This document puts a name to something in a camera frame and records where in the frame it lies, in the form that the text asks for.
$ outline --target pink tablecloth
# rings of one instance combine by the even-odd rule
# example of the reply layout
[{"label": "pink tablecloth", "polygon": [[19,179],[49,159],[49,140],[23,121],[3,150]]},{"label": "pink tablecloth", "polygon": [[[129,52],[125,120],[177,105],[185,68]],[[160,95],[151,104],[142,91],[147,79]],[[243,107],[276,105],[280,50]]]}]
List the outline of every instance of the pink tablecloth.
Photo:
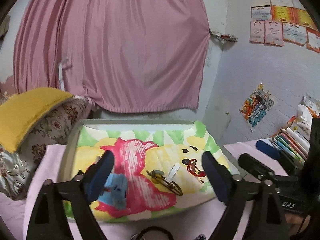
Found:
[{"label": "pink tablecloth", "polygon": [[[263,159],[264,163],[270,168],[276,171],[276,174],[283,174],[280,171],[280,168],[277,166],[277,163],[271,162],[268,159],[264,158],[264,154],[259,152],[257,149],[251,147],[250,143],[240,143],[226,146],[226,148],[233,154],[236,158],[238,153],[247,152],[258,159]],[[50,178],[53,181],[56,181],[57,174],[63,156],[65,146],[64,145],[50,145],[47,147],[46,154],[36,171],[36,174],[30,185],[28,192],[27,202],[26,202],[26,211],[25,219],[23,222],[23,236],[26,239],[28,223],[30,215],[33,209],[33,205],[36,201],[36,197],[39,193],[39,190],[42,186],[42,183]],[[218,224],[221,215],[225,210],[225,205],[218,201],[218,199],[213,199],[201,206],[192,208],[188,211],[172,215],[170,217],[155,219],[155,220],[141,220],[137,222],[130,222],[124,224],[101,224],[101,229],[105,233],[106,237],[109,240],[126,240],[142,229],[149,226],[160,226],[169,230],[175,240],[193,240],[199,234],[204,234],[209,238]],[[245,227],[248,221],[249,212],[251,210],[251,203],[248,203],[244,211],[244,215],[240,222],[238,232],[235,235],[234,240],[242,239]],[[77,229],[75,222],[69,222],[72,234],[75,240],[82,239],[80,233]],[[156,240],[165,240],[167,239],[161,233],[150,232],[146,235],[146,240],[156,239]]]}]

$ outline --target floral pillow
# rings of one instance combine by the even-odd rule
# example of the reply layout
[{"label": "floral pillow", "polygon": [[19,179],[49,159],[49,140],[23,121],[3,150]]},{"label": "floral pillow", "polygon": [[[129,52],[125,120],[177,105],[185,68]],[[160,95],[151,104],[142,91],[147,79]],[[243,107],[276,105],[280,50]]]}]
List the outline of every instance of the floral pillow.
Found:
[{"label": "floral pillow", "polygon": [[18,151],[0,145],[0,192],[13,200],[26,198],[31,179],[50,144],[66,144],[73,126],[91,110],[88,98],[74,97],[47,114],[31,130]]}]

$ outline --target yellow pillow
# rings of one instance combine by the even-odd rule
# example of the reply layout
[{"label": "yellow pillow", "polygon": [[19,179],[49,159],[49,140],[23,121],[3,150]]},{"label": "yellow pillow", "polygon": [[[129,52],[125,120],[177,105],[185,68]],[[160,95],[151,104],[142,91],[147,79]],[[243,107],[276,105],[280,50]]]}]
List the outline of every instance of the yellow pillow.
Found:
[{"label": "yellow pillow", "polygon": [[0,106],[0,144],[15,152],[38,120],[72,96],[56,88],[35,88],[10,97]]}]

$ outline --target pink curtain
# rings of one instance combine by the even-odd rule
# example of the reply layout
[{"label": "pink curtain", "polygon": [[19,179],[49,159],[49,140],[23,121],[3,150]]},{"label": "pink curtain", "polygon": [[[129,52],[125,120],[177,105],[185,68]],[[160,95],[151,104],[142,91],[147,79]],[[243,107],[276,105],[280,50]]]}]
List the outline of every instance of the pink curtain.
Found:
[{"label": "pink curtain", "polygon": [[31,0],[15,43],[18,92],[59,87],[113,112],[198,108],[209,24],[202,0]]}]

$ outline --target white wall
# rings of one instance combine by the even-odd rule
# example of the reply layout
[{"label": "white wall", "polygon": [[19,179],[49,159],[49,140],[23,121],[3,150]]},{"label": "white wall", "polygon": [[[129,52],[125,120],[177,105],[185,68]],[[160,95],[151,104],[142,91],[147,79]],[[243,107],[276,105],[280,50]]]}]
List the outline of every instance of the white wall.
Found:
[{"label": "white wall", "polygon": [[[251,0],[229,0],[226,32],[239,41],[224,45],[203,119],[221,143],[267,138],[297,114],[306,92],[320,98],[320,54],[287,42],[283,47],[250,44],[250,20]],[[239,108],[261,82],[278,103],[251,132]]]},{"label": "white wall", "polygon": [[[17,35],[17,31],[21,22],[23,12],[28,4],[29,0],[18,0],[14,7],[9,12],[11,16],[11,22],[9,31],[5,37],[4,44],[0,51],[0,82],[5,82],[6,79],[13,75],[13,49],[14,41]],[[224,32],[226,28],[227,19],[227,6],[228,0],[204,0],[206,7],[209,26],[212,30]],[[108,111],[99,111],[95,114],[95,117],[102,118],[134,118],[134,119],[185,119],[185,120],[202,120],[205,109],[207,107],[209,97],[212,91],[213,83],[216,78],[218,70],[218,62],[222,53],[222,46],[219,43],[210,41],[211,50],[211,62],[210,67],[204,68],[204,78],[200,90],[199,96],[199,109],[181,109],[178,111],[170,111],[167,113],[154,113],[149,115],[123,115],[112,114]]]}]

